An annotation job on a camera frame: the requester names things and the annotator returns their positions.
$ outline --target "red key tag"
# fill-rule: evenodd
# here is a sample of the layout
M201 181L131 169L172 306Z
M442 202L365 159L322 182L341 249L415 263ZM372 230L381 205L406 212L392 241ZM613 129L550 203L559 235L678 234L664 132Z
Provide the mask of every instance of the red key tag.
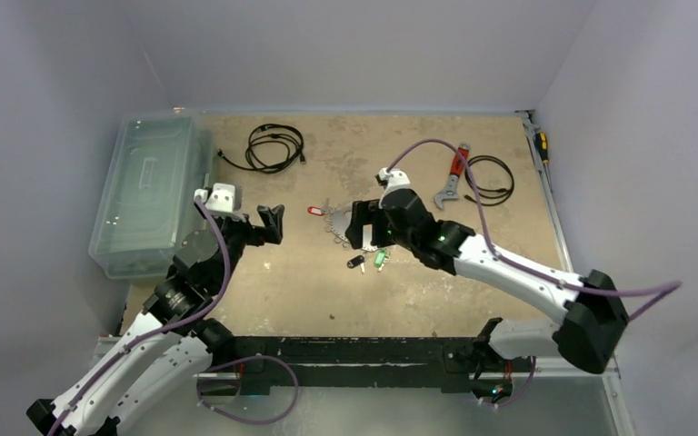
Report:
M319 207L317 207L317 206L309 206L309 207L306 208L306 211L309 212L309 213L312 214L312 215L317 215L317 216L323 216L323 215L324 215L324 211L323 211L322 209L320 209Z

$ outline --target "white wall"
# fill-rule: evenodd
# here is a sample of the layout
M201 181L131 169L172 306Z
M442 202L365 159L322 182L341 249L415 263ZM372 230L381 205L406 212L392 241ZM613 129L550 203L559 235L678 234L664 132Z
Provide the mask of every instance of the white wall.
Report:
M619 363L640 435L698 434L698 2L600 1L538 120L577 270L684 280Z
M124 0L176 105L535 107L595 0Z
M87 256L119 114L166 108L114 0L0 0L0 434L86 370L124 286Z

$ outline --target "coiled black cable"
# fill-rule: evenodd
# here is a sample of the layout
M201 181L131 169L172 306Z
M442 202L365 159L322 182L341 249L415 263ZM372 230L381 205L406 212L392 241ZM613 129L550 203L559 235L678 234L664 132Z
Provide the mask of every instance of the coiled black cable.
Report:
M282 162L268 164L263 163L261 159L255 155L255 147L264 144L281 144L287 149L287 157ZM239 168L245 171L255 171L264 174L275 174L283 171L290 166L296 159L301 161L301 164L306 163L304 156L304 136L295 127L285 124L261 124L250 133L247 137L247 148L244 150L244 159L247 161L248 167L233 163L224 154L223 150L218 149L218 156L227 161L234 168Z
M474 156L471 157L467 161L467 165L472 166L473 164L477 164L478 162L491 162L494 164L499 165L503 170L507 172L507 175L510 176L510 187L509 188L498 188L498 189L488 189L488 188L483 188L482 186L478 185L477 189L480 191L480 198L481 200L489 200L487 203L483 203L482 201L480 204L483 206L498 206L499 204L502 204L506 202L507 200L510 199L512 196L513 192L515 191L515 178L513 176L512 170L510 170L510 167L507 166L504 161L499 159L498 157L495 156L489 156L487 154L481 154L479 156ZM470 187L474 188L473 181L469 178L469 176L466 177L467 183L469 183ZM472 203L477 203L474 198L472 198L470 195L465 195L464 198L466 200L469 200Z

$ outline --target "clear plastic container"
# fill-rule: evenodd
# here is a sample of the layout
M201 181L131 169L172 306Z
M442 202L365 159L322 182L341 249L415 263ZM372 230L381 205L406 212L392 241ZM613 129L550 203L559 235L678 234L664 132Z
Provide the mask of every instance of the clear plastic container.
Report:
M112 279L164 276L187 234L204 226L194 190L212 180L209 131L187 114L124 120L89 255Z

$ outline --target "wooden table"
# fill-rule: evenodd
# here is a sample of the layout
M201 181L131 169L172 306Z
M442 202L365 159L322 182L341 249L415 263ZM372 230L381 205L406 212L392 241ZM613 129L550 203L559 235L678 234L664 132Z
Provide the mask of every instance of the wooden table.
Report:
M216 146L232 161L244 163L247 136L259 124L297 127L305 138L306 164L294 163L267 175L219 163L219 181L244 187L243 212L255 216L258 204L285 205L282 245L248 247L229 290L211 316L235 334L306 336L475 336L494 316L532 319L543 315L486 284L453 277L421 265L396 247L381 272L366 263L366 273L346 261L359 252L334 243L321 217L307 206L349 205L378 198L374 175L408 145L440 138L472 146L471 155L491 154L505 161L515 177L515 192L505 204L486 208L494 242L539 263L560 268L556 241L541 183L519 118L418 115L207 115ZM284 150L261 148L266 162ZM411 178L436 219L451 219L480 230L477 208L462 199L434 207L434 194L447 179L453 153L427 144L399 167ZM480 185L507 186L508 178L490 163L473 167ZM459 193L468 193L464 178ZM153 284L133 286L125 312L126 329Z

